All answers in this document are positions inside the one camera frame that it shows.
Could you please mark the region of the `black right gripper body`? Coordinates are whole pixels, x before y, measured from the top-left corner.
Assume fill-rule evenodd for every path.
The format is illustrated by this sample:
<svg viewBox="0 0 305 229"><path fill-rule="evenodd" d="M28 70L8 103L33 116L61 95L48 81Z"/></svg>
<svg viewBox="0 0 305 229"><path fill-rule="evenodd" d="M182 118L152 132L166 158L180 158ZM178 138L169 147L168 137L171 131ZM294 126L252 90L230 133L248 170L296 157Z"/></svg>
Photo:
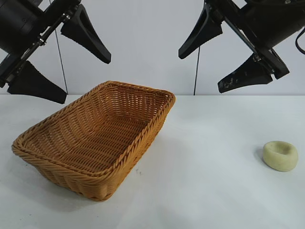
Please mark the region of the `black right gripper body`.
<svg viewBox="0 0 305 229"><path fill-rule="evenodd" d="M303 0L248 0L239 8L232 0L208 0L229 27L261 60L272 76L289 74L274 47L305 27Z"/></svg>

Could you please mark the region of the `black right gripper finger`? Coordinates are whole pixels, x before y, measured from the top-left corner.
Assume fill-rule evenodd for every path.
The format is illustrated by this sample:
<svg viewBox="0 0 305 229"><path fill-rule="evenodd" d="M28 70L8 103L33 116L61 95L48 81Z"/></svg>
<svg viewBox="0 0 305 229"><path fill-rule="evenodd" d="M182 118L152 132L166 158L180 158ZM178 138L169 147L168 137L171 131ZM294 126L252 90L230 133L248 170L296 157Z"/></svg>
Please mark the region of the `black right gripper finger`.
<svg viewBox="0 0 305 229"><path fill-rule="evenodd" d="M204 4L197 23L190 35L178 50L178 57L184 59L202 44L223 33L221 24L223 15L211 4Z"/></svg>
<svg viewBox="0 0 305 229"><path fill-rule="evenodd" d="M218 82L218 90L225 93L241 87L269 84L273 81L268 69L252 54L241 66Z"/></svg>

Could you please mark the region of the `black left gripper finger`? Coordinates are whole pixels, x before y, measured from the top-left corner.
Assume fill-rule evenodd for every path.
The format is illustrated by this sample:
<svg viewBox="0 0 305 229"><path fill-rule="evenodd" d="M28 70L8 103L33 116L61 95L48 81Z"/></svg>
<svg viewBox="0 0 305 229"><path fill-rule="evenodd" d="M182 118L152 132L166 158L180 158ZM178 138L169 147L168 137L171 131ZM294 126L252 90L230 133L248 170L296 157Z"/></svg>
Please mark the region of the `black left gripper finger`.
<svg viewBox="0 0 305 229"><path fill-rule="evenodd" d="M87 49L102 62L111 62L111 53L100 40L82 4L77 6L73 16L64 23L61 34Z"/></svg>
<svg viewBox="0 0 305 229"><path fill-rule="evenodd" d="M59 104L64 104L67 97L63 89L44 77L29 61L26 61L20 71L14 74L7 92L34 96Z"/></svg>

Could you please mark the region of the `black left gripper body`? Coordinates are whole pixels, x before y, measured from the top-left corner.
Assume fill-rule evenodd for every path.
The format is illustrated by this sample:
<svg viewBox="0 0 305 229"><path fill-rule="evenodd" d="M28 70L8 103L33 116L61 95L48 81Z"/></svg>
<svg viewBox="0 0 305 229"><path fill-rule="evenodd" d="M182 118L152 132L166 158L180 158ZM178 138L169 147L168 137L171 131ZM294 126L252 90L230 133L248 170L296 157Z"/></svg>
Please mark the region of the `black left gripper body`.
<svg viewBox="0 0 305 229"><path fill-rule="evenodd" d="M40 0L2 0L0 2L0 49L8 55L0 63L0 86L46 43L63 22L69 20L80 0L55 0L45 9Z"/></svg>

